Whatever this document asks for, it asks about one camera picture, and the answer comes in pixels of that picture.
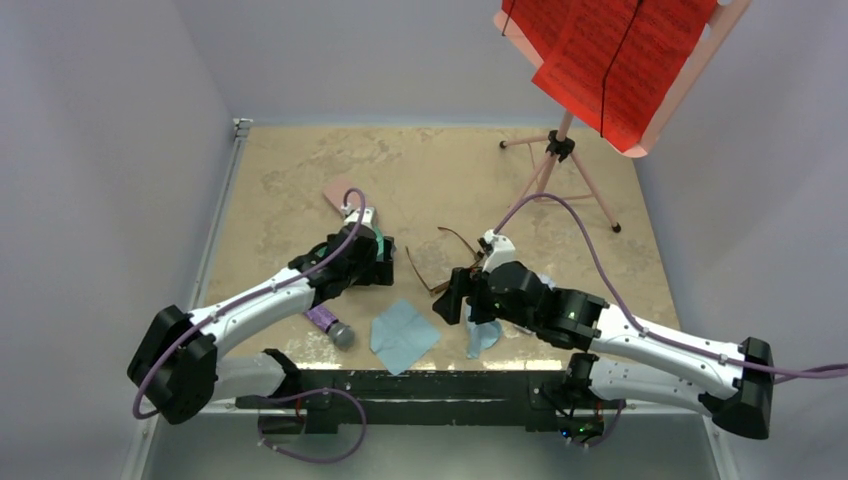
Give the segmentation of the brown sunglasses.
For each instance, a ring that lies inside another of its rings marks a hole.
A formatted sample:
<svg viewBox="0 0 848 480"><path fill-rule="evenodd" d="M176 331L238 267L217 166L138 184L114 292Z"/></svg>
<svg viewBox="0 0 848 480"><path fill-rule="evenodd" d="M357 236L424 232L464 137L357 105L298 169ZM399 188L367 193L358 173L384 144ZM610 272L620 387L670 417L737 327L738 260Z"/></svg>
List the brown sunglasses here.
<svg viewBox="0 0 848 480"><path fill-rule="evenodd" d="M474 268L482 263L482 252L459 232L445 226L437 226L437 229L443 235L452 235L461 243L471 257L467 268ZM406 247L405 254L414 275L430 297L436 297L448 288L451 271L458 260L450 260L449 250L440 239L425 241L413 249Z"/></svg>

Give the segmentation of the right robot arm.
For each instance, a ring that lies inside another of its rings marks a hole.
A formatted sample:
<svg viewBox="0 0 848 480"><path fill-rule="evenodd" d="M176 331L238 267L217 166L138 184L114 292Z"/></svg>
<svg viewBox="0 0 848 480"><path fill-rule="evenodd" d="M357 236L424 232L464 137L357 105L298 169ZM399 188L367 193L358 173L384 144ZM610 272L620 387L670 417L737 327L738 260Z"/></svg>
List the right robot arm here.
<svg viewBox="0 0 848 480"><path fill-rule="evenodd" d="M770 345L707 340L638 318L603 298L552 287L517 261L486 272L456 268L433 311L454 325L503 320L553 347L571 350L561 381L576 407L633 399L686 408L748 439L770 435L774 377Z"/></svg>

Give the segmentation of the teal glasses case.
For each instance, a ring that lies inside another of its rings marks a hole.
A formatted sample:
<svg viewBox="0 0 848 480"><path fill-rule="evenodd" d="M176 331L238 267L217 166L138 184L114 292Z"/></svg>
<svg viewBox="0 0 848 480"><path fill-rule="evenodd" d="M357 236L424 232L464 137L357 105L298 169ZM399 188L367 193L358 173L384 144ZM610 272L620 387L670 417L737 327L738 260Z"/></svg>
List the teal glasses case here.
<svg viewBox="0 0 848 480"><path fill-rule="evenodd" d="M350 236L353 227L343 226L337 233L328 234L326 239L315 245L309 253L319 259L339 250L344 241ZM341 250L336 259L353 259L354 261L374 261L383 250L383 237L368 228L360 227L351 242Z"/></svg>

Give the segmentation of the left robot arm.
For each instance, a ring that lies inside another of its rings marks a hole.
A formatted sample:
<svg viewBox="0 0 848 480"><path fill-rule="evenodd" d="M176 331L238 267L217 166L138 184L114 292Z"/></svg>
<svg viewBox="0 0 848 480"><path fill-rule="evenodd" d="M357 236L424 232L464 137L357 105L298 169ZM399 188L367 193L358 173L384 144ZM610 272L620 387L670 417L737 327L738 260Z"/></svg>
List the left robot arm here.
<svg viewBox="0 0 848 480"><path fill-rule="evenodd" d="M228 352L274 323L299 316L350 287L394 283L395 240L367 226L344 227L268 280L228 300L184 312L171 305L151 321L127 367L132 412L177 425L213 400Z"/></svg>

